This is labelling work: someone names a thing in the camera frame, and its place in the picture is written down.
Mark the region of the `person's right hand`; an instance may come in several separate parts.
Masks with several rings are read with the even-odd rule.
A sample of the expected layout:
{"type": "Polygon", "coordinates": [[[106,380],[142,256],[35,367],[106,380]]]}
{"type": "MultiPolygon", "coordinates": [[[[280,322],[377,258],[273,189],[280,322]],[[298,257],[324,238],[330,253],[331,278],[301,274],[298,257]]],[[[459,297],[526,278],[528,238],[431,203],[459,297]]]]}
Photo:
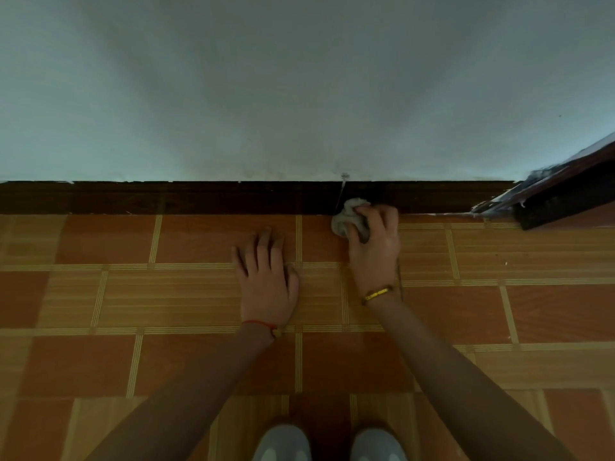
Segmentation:
{"type": "Polygon", "coordinates": [[[370,239],[363,244],[352,224],[347,227],[349,262],[359,296],[365,306],[375,307],[395,293],[398,256],[398,211],[388,205],[356,208],[370,227],[370,239]]]}

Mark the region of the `person's left hand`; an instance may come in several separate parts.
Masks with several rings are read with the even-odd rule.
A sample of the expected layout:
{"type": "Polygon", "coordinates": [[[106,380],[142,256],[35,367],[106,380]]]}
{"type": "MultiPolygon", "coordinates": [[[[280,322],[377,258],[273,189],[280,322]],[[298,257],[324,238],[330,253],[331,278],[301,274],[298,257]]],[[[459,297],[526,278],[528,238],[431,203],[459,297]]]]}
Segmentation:
{"type": "Polygon", "coordinates": [[[273,237],[271,232],[271,269],[258,271],[259,234],[253,234],[243,249],[239,249],[248,271],[247,279],[238,279],[241,291],[241,323],[261,325],[270,332],[277,333],[288,324],[297,302],[288,300],[283,237],[273,237]]]}

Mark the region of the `grey cloth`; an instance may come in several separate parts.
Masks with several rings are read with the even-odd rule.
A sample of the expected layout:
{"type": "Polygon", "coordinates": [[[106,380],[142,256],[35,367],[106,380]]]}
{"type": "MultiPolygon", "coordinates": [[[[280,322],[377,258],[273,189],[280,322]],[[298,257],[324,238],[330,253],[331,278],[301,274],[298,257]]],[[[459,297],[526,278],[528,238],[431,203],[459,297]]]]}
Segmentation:
{"type": "Polygon", "coordinates": [[[342,210],[332,217],[332,231],[339,237],[348,239],[347,227],[352,219],[366,219],[365,216],[356,212],[356,208],[369,205],[370,203],[362,198],[352,198],[346,200],[342,210]]]}

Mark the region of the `person's right forearm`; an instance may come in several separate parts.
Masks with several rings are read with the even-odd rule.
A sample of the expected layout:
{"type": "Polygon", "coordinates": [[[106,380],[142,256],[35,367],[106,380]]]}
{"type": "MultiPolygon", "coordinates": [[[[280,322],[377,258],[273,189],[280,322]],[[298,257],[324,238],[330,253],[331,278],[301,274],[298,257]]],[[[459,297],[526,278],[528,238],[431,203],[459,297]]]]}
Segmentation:
{"type": "Polygon", "coordinates": [[[527,410],[429,329],[396,292],[368,308],[468,459],[577,461],[527,410]]]}

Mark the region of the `person's left forearm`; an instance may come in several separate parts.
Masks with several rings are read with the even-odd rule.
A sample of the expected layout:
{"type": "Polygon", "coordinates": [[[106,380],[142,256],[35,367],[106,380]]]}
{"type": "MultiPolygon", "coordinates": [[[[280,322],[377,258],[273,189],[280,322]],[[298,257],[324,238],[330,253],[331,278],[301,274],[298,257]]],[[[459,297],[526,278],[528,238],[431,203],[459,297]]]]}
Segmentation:
{"type": "Polygon", "coordinates": [[[150,395],[86,461],[186,461],[242,374],[274,338],[264,326],[241,324],[150,395]]]}

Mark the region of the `dark wooden baseboard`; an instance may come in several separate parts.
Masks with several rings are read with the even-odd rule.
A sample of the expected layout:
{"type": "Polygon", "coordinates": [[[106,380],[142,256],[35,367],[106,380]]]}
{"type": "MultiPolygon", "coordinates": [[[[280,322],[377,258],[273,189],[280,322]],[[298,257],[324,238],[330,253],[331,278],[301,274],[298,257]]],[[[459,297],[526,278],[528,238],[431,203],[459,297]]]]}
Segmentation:
{"type": "Polygon", "coordinates": [[[335,215],[348,199],[467,213],[515,185],[452,182],[4,182],[0,215],[335,215]]]}

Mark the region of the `person's left grey shoe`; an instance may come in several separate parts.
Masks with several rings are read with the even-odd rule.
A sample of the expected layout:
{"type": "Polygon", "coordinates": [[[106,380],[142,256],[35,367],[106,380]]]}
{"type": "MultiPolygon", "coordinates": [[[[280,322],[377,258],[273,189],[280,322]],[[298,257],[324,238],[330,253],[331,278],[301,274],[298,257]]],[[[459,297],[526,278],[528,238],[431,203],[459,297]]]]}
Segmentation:
{"type": "Polygon", "coordinates": [[[261,437],[251,461],[312,461],[310,442],[298,426],[276,425],[261,437]]]}

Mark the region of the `person's grey shoe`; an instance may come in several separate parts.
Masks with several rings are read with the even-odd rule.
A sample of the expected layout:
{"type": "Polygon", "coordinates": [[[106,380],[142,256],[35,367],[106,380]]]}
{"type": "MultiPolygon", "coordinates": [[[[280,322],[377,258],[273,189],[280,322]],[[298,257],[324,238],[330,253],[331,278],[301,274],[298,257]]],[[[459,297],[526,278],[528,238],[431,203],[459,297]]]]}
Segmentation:
{"type": "Polygon", "coordinates": [[[298,426],[276,425],[261,437],[251,461],[312,461],[310,442],[298,426]]]}
{"type": "Polygon", "coordinates": [[[349,461],[408,461],[398,439],[383,428],[371,427],[355,435],[349,461]]]}

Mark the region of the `person's right grey shoe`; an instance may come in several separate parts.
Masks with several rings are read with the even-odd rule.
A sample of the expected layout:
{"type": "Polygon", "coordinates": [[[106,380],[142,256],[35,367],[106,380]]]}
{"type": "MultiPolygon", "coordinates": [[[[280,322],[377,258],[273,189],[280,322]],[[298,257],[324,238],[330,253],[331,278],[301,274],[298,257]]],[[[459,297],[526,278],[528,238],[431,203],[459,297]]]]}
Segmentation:
{"type": "Polygon", "coordinates": [[[383,428],[371,427],[355,435],[349,461],[408,461],[398,439],[383,428]]]}

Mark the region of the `dark wooden door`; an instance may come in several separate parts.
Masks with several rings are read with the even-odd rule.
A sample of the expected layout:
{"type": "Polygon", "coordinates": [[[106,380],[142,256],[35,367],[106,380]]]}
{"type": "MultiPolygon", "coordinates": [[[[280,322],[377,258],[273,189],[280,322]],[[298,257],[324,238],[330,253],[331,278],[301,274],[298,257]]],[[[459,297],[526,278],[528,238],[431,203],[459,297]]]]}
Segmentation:
{"type": "Polygon", "coordinates": [[[534,194],[512,214],[524,231],[615,227],[615,160],[534,194]]]}

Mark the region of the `brown paint-stained door frame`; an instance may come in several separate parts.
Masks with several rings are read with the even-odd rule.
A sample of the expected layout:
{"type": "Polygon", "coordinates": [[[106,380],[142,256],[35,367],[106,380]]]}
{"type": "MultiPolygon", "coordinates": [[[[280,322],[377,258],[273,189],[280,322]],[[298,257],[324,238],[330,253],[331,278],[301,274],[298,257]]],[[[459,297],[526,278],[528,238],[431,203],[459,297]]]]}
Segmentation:
{"type": "Polygon", "coordinates": [[[545,192],[581,173],[615,159],[615,131],[582,149],[564,162],[532,171],[524,180],[499,196],[484,201],[470,210],[473,216],[492,215],[510,209],[530,197],[545,192]]]}

